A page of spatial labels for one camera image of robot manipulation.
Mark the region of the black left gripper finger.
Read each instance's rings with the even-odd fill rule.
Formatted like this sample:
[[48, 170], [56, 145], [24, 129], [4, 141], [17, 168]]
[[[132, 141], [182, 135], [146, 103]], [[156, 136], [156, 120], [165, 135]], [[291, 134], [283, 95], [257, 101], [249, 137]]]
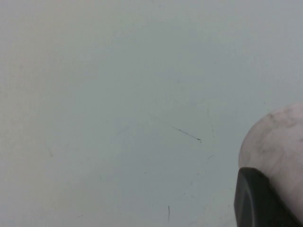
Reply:
[[234, 212], [237, 227], [303, 225], [282, 202], [269, 179], [251, 167], [242, 167], [238, 171]]

